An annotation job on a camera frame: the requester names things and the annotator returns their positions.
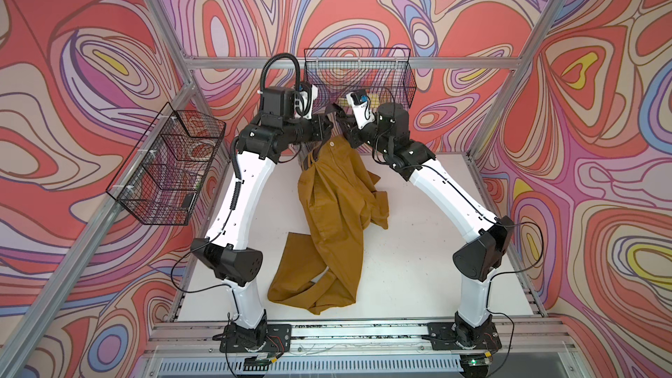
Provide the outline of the black leather belt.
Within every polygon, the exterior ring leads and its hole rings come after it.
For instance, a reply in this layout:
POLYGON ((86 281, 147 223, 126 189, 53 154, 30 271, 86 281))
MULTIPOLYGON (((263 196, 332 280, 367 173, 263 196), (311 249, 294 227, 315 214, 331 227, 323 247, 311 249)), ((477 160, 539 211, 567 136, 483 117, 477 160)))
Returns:
POLYGON ((314 162, 317 162, 320 155, 320 150, 323 146, 338 136, 343 134, 344 122, 348 115, 345 110, 337 104, 329 104, 324 114, 315 115, 322 122, 326 120, 331 124, 331 128, 322 131, 319 134, 318 140, 310 143, 304 143, 300 152, 300 165, 303 171, 307 170, 314 162))

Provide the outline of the mustard brown trousers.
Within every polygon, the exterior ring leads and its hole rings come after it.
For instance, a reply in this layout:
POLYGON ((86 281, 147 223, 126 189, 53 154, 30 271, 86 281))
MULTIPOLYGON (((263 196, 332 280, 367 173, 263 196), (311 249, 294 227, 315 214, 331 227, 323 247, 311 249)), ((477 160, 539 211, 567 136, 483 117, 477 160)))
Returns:
POLYGON ((272 303, 319 315, 355 304, 362 277, 364 232, 389 226, 389 196, 343 136, 306 158, 297 196, 308 233, 290 233, 271 281, 272 303))

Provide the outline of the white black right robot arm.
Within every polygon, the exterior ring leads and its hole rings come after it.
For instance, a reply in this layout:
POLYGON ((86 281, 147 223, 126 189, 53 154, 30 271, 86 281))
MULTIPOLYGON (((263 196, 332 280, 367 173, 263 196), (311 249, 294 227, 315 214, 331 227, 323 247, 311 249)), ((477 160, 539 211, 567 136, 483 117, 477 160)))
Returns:
POLYGON ((491 320, 489 290, 502 265, 515 223, 487 210, 446 171, 437 156, 411 138, 408 111, 400 104, 383 103, 375 111, 366 103, 352 110, 333 104, 335 120, 353 148, 368 145, 381 163, 427 195, 460 232, 465 244, 453 254, 462 275, 456 322, 472 330, 491 320))

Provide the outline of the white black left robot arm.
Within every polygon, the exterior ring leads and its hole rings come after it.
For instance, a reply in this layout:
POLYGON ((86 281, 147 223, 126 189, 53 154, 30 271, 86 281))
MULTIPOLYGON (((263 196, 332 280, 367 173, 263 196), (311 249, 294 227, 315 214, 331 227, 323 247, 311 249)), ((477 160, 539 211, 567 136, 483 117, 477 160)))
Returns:
POLYGON ((260 105, 252 121, 234 138, 231 163, 234 176, 220 213, 192 253, 231 288, 236 303, 234 323, 256 331, 265 321, 265 310, 257 290, 256 277, 263 255, 249 246, 250 228, 257 204, 283 152, 292 145, 324 143, 333 124, 313 112, 317 87, 301 79, 298 59, 288 52, 269 58, 260 77, 260 105), (294 66, 293 87, 271 87, 267 74, 278 61, 294 66))

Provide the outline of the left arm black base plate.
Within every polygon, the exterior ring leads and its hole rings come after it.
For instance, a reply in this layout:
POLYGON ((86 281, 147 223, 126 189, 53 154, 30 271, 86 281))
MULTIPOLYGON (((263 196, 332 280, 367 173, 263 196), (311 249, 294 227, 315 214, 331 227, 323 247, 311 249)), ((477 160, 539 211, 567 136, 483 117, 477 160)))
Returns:
POLYGON ((291 324, 260 324, 255 329, 226 325, 222 334, 215 334, 213 341, 220 343, 220 352, 227 354, 284 354, 291 349, 291 324))

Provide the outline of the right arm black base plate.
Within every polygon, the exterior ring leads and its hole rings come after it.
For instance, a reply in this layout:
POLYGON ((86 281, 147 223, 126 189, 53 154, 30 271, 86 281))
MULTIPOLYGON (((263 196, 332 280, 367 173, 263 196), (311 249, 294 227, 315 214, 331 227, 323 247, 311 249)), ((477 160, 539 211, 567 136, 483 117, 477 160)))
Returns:
POLYGON ((432 322, 421 336, 434 351, 481 351, 496 353, 502 342, 491 318, 478 327, 462 322, 432 322))

